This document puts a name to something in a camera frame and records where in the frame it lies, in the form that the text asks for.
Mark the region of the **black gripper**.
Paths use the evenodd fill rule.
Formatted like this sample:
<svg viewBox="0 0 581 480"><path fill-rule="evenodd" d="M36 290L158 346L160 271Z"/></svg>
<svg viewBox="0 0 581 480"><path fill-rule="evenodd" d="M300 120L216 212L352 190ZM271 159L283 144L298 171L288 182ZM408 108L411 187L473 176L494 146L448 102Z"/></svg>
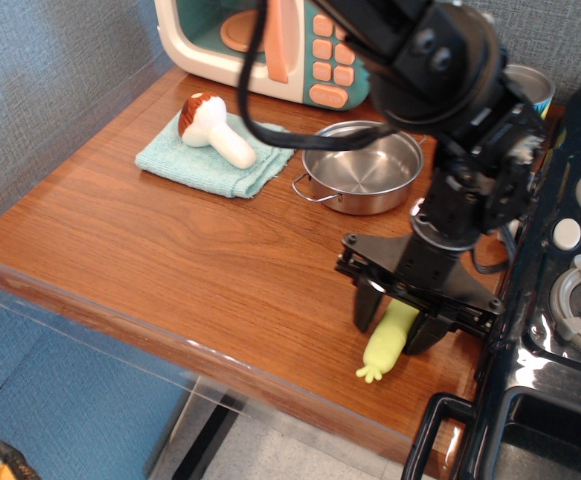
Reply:
<svg viewBox="0 0 581 480"><path fill-rule="evenodd" d="M419 310L404 352L418 355L446 333L489 332L505 311L503 302L461 264L460 253L425 242L416 234L384 238L348 233L336 270L356 287L353 322L365 333L384 296Z"/></svg>

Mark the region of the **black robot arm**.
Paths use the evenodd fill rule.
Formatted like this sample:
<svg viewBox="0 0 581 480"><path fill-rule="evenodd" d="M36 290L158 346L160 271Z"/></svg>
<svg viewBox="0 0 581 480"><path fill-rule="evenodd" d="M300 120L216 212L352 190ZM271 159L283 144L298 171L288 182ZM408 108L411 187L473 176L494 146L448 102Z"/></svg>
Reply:
<svg viewBox="0 0 581 480"><path fill-rule="evenodd" d="M324 1L321 8L362 58L378 113L437 142L411 233L343 237L337 268L357 289L355 325L366 330L389 296L418 312L407 354L450 331L485 337L504 306L460 259L531 207L543 120L506 75L495 30L475 9L439 1Z"/></svg>

